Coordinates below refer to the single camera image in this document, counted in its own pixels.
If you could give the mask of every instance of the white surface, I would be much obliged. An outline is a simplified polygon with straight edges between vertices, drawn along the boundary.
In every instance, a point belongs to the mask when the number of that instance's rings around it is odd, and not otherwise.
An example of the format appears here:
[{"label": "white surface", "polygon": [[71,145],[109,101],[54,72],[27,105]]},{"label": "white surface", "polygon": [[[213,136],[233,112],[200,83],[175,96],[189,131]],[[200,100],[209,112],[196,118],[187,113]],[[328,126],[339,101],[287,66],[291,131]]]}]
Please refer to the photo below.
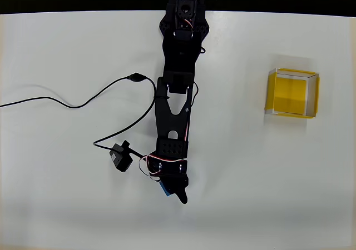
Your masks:
[{"label": "white surface", "polygon": [[[116,78],[156,80],[164,12],[6,16],[2,102],[80,104]],[[188,204],[92,142],[148,107],[121,82],[73,111],[51,101],[1,110],[4,242],[72,249],[315,249],[351,244],[353,101],[349,20],[207,12],[190,129]],[[268,72],[320,73],[316,119],[264,115]],[[106,142],[155,148],[152,111]]]}]

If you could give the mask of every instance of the yellow bin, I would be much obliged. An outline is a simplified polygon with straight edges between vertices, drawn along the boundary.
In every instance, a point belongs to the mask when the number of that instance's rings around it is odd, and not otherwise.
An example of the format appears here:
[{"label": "yellow bin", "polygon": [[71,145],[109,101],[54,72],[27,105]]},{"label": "yellow bin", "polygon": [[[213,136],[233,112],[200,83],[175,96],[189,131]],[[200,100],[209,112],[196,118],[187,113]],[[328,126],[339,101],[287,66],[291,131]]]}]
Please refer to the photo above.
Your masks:
[{"label": "yellow bin", "polygon": [[319,74],[289,68],[269,72],[266,114],[315,118],[318,112]]}]

